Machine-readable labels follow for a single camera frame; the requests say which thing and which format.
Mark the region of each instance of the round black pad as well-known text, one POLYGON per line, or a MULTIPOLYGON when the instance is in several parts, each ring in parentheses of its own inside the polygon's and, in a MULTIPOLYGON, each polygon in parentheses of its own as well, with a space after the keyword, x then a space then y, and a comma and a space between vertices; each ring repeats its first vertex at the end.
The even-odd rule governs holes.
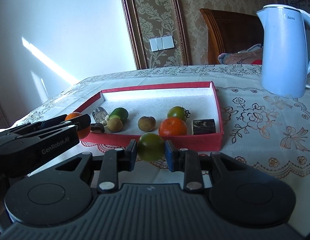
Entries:
POLYGON ((241 185, 237 188, 236 193, 240 200, 253 205, 265 204, 273 197, 273 191, 260 183, 241 185))
POLYGON ((41 184, 30 189, 28 198, 39 205, 51 205, 61 201, 65 196, 65 189, 56 184, 41 184))
POLYGON ((5 196, 5 206, 20 223, 48 226, 73 219, 91 200, 91 189, 79 176, 51 168, 15 183, 5 196))

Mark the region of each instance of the white tray bottom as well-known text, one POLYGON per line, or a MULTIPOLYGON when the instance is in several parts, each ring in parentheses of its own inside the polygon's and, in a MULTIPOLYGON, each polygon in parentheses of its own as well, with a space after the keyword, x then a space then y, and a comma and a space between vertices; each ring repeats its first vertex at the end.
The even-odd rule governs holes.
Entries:
POLYGON ((94 122, 92 112, 98 106, 103 107, 109 114, 117 107, 128 111, 128 119, 123 129, 116 134, 142 135, 138 128, 138 120, 142 116, 153 116, 156 127, 152 131, 158 134, 160 123, 167 118, 167 112, 174 106, 182 106, 191 113, 186 121, 191 135, 191 120, 214 119, 216 132, 220 131, 216 101, 212 88, 179 88, 155 90, 131 90, 103 93, 101 98, 86 108, 82 113, 89 114, 94 122))

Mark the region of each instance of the blue gripper pad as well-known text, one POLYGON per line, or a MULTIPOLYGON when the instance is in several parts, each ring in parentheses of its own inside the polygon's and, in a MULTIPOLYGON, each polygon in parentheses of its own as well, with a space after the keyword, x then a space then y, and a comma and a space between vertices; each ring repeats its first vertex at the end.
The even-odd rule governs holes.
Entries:
POLYGON ((178 150, 171 141, 165 141, 165 158, 169 171, 179 171, 178 150))

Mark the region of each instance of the red tray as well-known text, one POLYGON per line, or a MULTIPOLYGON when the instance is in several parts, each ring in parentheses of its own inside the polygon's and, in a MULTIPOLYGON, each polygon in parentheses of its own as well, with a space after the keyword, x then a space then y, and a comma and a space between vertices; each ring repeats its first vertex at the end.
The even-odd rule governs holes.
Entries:
POLYGON ((153 133, 158 134, 158 126, 166 118, 173 106, 183 106, 189 109, 191 117, 186 121, 188 135, 162 136, 171 140, 177 148, 188 148, 195 151, 220 151, 223 139, 223 122, 213 82, 186 82, 157 85, 143 85, 102 90, 92 96, 76 112, 89 114, 92 122, 92 112, 102 106, 111 113, 117 107, 128 110, 129 116, 122 131, 111 133, 105 128, 105 133, 90 133, 82 141, 106 145, 126 147, 131 139, 138 141, 142 131, 137 127, 142 116, 154 116, 157 124, 153 133), (215 119, 216 133, 191 135, 191 120, 215 119))

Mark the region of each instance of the mandarin orange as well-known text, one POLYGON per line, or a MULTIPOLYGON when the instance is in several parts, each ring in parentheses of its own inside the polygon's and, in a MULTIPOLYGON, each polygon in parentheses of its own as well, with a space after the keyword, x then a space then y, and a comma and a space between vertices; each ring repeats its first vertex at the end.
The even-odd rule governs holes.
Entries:
MULTIPOLYGON (((82 115, 82 114, 79 113, 79 112, 72 112, 72 113, 68 114, 68 115, 65 117, 65 121, 70 120, 70 119, 75 118, 75 117, 78 117, 78 116, 80 116, 80 115, 82 115)), ((84 128, 84 129, 81 130, 81 131, 78 131, 78 132, 77 132, 78 138, 79 138, 80 140, 81 140, 81 139, 84 139, 86 136, 89 135, 89 132, 90 132, 90 131, 91 131, 91 125, 89 125, 89 127, 84 128)))
POLYGON ((187 125, 177 117, 169 117, 160 124, 158 134, 160 136, 186 135, 187 125))

